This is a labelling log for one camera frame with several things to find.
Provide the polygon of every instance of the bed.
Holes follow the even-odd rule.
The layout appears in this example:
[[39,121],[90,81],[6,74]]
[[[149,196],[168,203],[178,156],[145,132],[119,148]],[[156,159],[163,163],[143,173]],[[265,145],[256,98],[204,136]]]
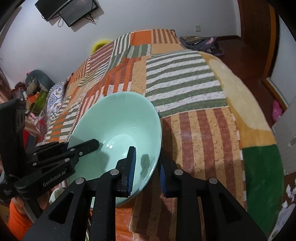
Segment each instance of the bed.
[[[185,49],[173,30],[136,31],[96,51],[57,88],[65,89],[63,102],[48,116],[43,143],[68,141],[104,96],[143,94],[159,113],[165,155],[194,177],[217,177],[271,232],[283,192],[280,154],[255,98],[220,59]],[[116,209],[117,240],[174,240],[176,205],[161,194],[155,171]]]

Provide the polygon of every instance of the yellow round object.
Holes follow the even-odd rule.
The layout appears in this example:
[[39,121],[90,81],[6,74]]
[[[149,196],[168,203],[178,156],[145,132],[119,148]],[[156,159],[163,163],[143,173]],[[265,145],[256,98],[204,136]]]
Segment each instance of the yellow round object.
[[98,49],[100,49],[101,47],[103,47],[104,45],[110,42],[111,42],[110,40],[101,40],[96,42],[91,49],[91,54],[94,54]]

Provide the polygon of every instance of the orange sleeve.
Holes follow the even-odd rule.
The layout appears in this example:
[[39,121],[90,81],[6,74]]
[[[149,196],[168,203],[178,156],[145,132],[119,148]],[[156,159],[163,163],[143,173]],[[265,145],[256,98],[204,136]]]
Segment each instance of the orange sleeve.
[[8,228],[19,241],[23,239],[32,224],[28,216],[20,214],[14,204],[10,202]]

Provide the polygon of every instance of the bowl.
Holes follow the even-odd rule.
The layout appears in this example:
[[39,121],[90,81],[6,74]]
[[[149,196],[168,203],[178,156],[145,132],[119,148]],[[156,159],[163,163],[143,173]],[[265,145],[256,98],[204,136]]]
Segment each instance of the bowl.
[[95,138],[97,151],[79,159],[76,172],[68,178],[86,180],[100,177],[114,169],[117,161],[126,158],[130,146],[136,148],[136,168],[133,190],[128,198],[116,198],[123,205],[148,183],[158,161],[161,147],[161,124],[152,103],[135,92],[117,92],[95,103],[79,120],[69,141],[69,147]]

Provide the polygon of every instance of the silver rivet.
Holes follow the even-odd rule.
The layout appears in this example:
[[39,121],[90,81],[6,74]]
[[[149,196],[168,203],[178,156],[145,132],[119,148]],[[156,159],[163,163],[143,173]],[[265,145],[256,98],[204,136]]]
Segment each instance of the silver rivet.
[[75,182],[76,182],[76,184],[81,184],[84,182],[84,179],[83,179],[83,177],[79,177],[75,180]]
[[209,182],[212,183],[212,184],[217,184],[218,183],[218,180],[216,178],[214,178],[214,177],[211,177],[209,179]]
[[183,174],[183,171],[181,169],[177,169],[174,171],[174,173],[178,176],[181,176]]
[[113,169],[110,171],[111,175],[117,175],[119,173],[119,171],[117,169]]

